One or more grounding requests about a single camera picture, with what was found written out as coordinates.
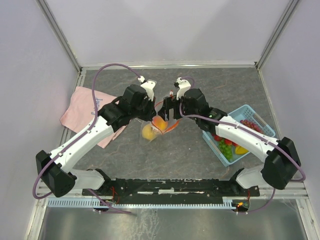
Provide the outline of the orange peach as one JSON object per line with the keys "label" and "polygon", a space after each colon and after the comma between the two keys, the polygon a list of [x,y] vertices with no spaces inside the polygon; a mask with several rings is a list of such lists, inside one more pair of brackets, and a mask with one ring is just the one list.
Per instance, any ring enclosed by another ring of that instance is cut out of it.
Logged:
{"label": "orange peach", "polygon": [[160,116],[156,115],[153,120],[152,124],[159,129],[160,131],[164,132],[168,127],[168,122],[164,121]]}

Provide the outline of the clear orange zip top bag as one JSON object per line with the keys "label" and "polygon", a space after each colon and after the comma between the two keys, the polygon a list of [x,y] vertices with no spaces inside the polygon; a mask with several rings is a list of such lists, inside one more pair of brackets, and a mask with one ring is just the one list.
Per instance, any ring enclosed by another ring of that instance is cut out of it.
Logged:
{"label": "clear orange zip top bag", "polygon": [[158,137],[162,137],[176,129],[180,119],[173,118],[173,110],[169,111],[168,120],[163,120],[158,114],[153,117],[152,121],[141,121],[139,144],[145,146]]}

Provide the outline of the yellow pear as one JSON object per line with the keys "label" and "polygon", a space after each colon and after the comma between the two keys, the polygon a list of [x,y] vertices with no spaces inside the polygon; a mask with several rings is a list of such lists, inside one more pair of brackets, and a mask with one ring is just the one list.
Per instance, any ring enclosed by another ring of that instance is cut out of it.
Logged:
{"label": "yellow pear", "polygon": [[141,135],[148,141],[153,141],[158,136],[157,132],[150,124],[147,124],[142,128]]}

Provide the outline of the red strawberries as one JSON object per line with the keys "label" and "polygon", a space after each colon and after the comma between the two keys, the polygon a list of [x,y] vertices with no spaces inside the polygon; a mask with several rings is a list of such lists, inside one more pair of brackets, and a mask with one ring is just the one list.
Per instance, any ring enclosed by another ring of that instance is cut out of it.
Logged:
{"label": "red strawberries", "polygon": [[223,143],[223,144],[225,144],[227,146],[234,146],[234,147],[238,146],[238,144],[236,144],[235,142],[233,142],[233,141],[231,141],[229,139],[220,137],[220,136],[218,136],[216,134],[212,134],[212,137],[216,142]]}

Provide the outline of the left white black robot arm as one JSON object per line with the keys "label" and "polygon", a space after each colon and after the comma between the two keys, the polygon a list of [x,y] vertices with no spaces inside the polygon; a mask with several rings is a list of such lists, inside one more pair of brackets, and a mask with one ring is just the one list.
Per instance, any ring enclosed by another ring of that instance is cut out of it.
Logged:
{"label": "left white black robot arm", "polygon": [[128,86],[122,96],[104,105],[98,115],[69,141],[49,153],[41,150],[36,154],[39,179],[51,194],[59,198],[78,189],[92,189],[99,195],[110,191],[111,183],[101,170],[77,170],[74,166],[95,145],[131,120],[152,120],[156,115],[155,86],[153,80]]}

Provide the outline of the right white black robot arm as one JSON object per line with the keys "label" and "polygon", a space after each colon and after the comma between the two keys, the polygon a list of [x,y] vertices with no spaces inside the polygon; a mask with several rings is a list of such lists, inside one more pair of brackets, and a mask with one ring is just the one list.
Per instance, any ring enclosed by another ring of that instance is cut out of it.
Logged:
{"label": "right white black robot arm", "polygon": [[262,184],[283,190],[289,182],[295,181],[296,172],[301,174],[299,181],[306,178],[291,139],[270,137],[239,123],[224,111],[210,107],[198,88],[189,89],[183,95],[165,97],[157,114],[165,121],[190,118],[201,130],[236,143],[262,162],[259,166],[242,169],[229,183],[231,193],[236,196]]}

